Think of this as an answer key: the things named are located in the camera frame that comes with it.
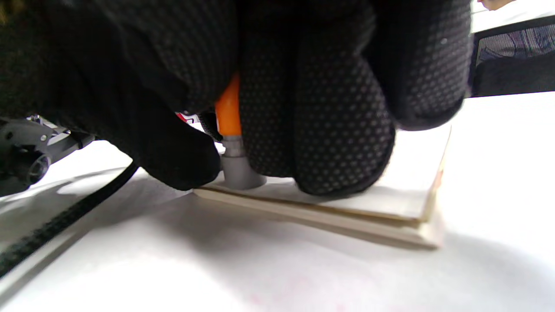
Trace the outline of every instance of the black mechanical part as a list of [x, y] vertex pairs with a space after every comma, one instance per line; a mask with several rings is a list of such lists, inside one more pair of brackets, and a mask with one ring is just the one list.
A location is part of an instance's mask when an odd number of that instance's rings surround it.
[[0, 117], [0, 197], [27, 190], [51, 164], [95, 140], [89, 134], [46, 126], [39, 116]]

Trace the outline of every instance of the gray cylindrical tip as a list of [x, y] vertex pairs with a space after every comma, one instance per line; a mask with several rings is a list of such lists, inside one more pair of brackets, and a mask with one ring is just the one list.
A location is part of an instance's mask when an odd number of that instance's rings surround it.
[[221, 157], [225, 186], [230, 189], [248, 190], [266, 184], [266, 177], [256, 173], [247, 157]]

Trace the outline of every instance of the black cable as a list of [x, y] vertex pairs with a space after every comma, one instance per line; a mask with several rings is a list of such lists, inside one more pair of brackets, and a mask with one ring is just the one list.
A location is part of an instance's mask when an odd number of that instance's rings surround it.
[[63, 230], [117, 192], [135, 174], [137, 169], [139, 167], [135, 163], [131, 163], [110, 183], [56, 215], [42, 227], [34, 230], [31, 235], [10, 245], [0, 254], [0, 279]]

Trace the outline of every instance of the white surface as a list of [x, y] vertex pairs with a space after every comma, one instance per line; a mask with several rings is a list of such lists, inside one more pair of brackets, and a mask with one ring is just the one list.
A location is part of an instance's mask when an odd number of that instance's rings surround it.
[[477, 0], [472, 0], [470, 2], [470, 8], [472, 14], [480, 13], [486, 10], [486, 8]]
[[449, 231], [441, 250], [251, 218], [139, 174], [64, 233], [71, 244], [42, 270], [0, 281], [0, 306], [553, 311], [554, 116], [554, 93], [467, 102], [453, 125], [440, 194]]
[[429, 131], [398, 131], [383, 176], [363, 194], [350, 197], [310, 196], [296, 187], [293, 178], [270, 177], [259, 188], [230, 190], [225, 187], [223, 172], [205, 187], [254, 198], [287, 200], [354, 213], [389, 215], [396, 219], [421, 219], [425, 214], [426, 200], [436, 180], [450, 132], [450, 124]]
[[[483, 6], [473, 4], [473, 10]], [[555, 15], [555, 0], [515, 0], [495, 11], [474, 11], [472, 32]]]

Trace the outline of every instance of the gloved hand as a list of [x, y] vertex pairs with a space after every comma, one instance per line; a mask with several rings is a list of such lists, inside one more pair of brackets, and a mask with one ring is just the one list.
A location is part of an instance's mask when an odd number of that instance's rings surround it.
[[178, 189], [213, 180], [200, 114], [241, 75], [249, 161], [315, 195], [382, 174], [395, 129], [447, 122], [466, 93], [468, 0], [46, 0], [55, 86], [41, 108], [100, 135]]

